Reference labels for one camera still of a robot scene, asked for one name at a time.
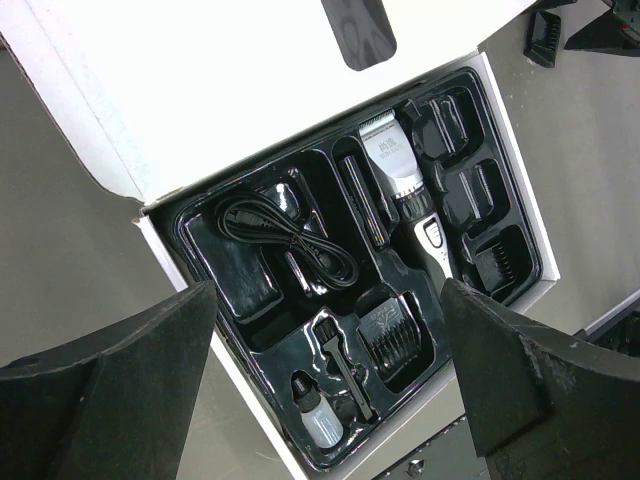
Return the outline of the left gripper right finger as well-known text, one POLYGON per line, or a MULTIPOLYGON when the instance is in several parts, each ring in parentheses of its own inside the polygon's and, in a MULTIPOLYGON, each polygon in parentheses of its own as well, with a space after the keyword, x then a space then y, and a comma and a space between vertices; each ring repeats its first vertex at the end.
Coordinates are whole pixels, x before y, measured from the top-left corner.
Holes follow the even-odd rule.
POLYGON ((636 479, 639 360, 448 279, 441 306, 478 456, 493 479, 636 479))

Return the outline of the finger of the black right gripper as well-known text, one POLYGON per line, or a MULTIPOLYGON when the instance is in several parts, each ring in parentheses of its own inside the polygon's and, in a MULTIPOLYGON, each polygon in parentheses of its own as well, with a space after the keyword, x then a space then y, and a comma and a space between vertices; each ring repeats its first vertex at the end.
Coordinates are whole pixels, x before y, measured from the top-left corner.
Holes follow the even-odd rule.
POLYGON ((639 0, 605 1, 608 9, 565 43, 568 51, 639 55, 639 0))

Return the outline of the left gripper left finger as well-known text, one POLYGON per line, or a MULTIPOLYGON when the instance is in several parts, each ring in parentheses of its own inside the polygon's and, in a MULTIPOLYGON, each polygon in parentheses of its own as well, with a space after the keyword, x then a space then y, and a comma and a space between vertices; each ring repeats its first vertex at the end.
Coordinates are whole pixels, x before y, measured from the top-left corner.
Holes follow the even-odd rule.
POLYGON ((2 367, 2 478, 175 478, 217 313, 199 282, 2 367))

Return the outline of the black clipper comb guard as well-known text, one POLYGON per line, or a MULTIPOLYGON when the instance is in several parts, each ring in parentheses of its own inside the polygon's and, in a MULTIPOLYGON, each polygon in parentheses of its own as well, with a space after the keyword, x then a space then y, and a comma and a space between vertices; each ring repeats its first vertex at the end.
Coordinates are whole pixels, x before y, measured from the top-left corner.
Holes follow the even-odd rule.
POLYGON ((495 292, 515 281, 511 260, 501 243, 479 252, 475 257, 475 266, 488 292, 495 292))
POLYGON ((561 18, 548 11, 535 11, 529 17, 523 54, 533 63, 554 68, 561 37, 561 18))
POLYGON ((399 298, 390 298, 360 319, 358 332, 379 375, 393 377, 421 351, 421 334, 399 298))

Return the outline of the small oil bottle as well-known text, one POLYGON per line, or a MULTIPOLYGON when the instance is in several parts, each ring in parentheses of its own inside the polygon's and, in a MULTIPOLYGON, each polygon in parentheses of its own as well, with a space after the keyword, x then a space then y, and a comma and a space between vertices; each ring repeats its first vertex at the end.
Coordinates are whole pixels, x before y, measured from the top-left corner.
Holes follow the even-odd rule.
POLYGON ((304 372, 292 376, 293 401, 313 443, 320 449, 335 448, 343 438, 344 428, 327 398, 304 372))

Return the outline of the black cleaning brush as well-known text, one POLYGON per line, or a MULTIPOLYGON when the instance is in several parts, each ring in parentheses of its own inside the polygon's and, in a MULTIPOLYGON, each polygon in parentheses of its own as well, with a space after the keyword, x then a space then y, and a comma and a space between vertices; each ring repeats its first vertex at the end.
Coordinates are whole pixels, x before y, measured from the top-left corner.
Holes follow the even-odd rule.
POLYGON ((320 320, 315 328, 315 335, 320 343, 322 350, 327 353, 336 363, 338 370, 346 381, 350 393, 364 417, 369 422, 374 419, 374 412, 371 409, 360 385, 356 381, 352 369, 346 360, 340 346, 340 333, 338 331, 335 320, 327 317, 320 320))

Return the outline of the silver hair clipper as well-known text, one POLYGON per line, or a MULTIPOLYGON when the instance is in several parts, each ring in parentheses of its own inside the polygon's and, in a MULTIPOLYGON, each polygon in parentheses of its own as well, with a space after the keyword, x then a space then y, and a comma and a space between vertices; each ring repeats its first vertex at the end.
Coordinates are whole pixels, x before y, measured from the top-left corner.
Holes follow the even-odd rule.
POLYGON ((449 247, 411 142, 388 110, 359 126, 379 182, 400 215, 400 225, 422 267, 441 288, 453 276, 449 247))

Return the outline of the white cardboard box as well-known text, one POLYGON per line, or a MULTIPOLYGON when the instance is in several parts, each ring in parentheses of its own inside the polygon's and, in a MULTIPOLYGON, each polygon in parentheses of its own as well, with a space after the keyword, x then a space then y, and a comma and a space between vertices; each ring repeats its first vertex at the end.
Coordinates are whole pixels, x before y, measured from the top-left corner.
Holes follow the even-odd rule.
POLYGON ((318 1, 5 1, 1 37, 87 171, 153 209, 218 172, 456 68, 488 96, 542 260, 515 302, 559 280, 534 190, 481 42, 525 1, 387 1, 386 61, 345 62, 318 1))

